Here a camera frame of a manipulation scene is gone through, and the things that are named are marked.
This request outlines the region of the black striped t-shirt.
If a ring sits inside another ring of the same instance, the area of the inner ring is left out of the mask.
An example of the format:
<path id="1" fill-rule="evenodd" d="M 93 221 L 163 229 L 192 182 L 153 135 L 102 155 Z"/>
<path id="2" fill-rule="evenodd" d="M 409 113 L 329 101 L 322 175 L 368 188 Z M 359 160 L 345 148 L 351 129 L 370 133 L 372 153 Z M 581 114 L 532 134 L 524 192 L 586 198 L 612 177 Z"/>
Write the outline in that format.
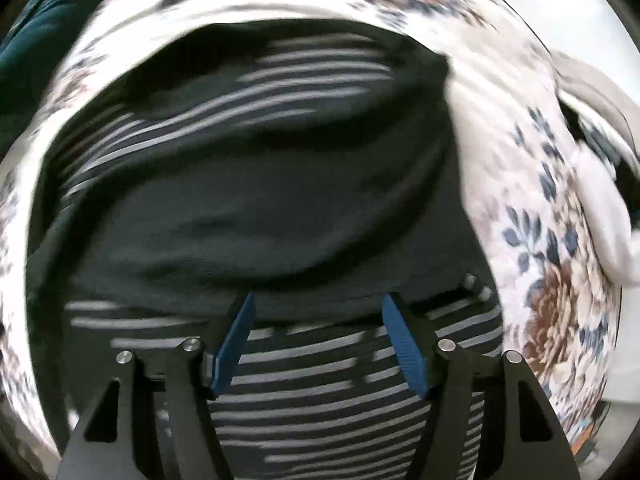
<path id="1" fill-rule="evenodd" d="M 449 73 L 366 24 L 214 25 L 81 107 L 43 159 L 27 245 L 54 442 L 117 351 L 158 370 L 249 292 L 252 336 L 208 407 L 235 477 L 403 477 L 430 408 L 398 368 L 384 297 L 477 353 L 502 338 Z"/>

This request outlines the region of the beige garment on bed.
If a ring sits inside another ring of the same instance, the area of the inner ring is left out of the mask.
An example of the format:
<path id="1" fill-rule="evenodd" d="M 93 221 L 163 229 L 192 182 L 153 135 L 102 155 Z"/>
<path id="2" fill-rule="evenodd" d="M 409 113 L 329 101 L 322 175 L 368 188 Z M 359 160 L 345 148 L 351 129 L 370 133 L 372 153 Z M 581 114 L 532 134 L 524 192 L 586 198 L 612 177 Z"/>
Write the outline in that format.
<path id="1" fill-rule="evenodd" d="M 639 284 L 639 105 L 607 76 L 552 55 L 561 104 L 573 122 L 578 198 L 605 274 Z"/>

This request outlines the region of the floral white bed blanket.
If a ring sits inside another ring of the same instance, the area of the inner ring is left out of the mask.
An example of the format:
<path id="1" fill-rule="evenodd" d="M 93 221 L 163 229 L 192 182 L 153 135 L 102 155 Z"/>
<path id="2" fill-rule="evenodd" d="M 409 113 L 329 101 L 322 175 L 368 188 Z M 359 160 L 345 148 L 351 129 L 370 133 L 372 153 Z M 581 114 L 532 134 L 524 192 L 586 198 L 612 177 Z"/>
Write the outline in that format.
<path id="1" fill-rule="evenodd" d="M 448 60 L 462 205 L 502 316 L 499 351 L 479 354 L 512 350 L 524 358 L 569 445 L 591 418 L 613 353 L 620 291 L 600 265 L 577 195 L 570 166 L 577 143 L 552 54 L 506 0 L 103 0 L 32 121 L 1 153 L 3 478 L 61 479 L 70 440 L 54 442 L 39 399 L 26 299 L 36 184 L 56 136 L 120 76 L 191 32 L 287 20 L 366 24 Z M 70 436 L 87 406 L 68 413 Z"/>

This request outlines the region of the teal folded quilt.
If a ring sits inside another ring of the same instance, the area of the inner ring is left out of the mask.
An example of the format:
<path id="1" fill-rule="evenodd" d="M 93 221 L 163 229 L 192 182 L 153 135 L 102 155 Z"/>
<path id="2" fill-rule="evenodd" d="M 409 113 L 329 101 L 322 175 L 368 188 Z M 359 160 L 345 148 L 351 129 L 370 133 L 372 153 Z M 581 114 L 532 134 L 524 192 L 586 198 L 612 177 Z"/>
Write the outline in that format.
<path id="1" fill-rule="evenodd" d="M 56 68 L 103 0 L 29 0 L 1 43 L 1 153 L 28 127 Z"/>

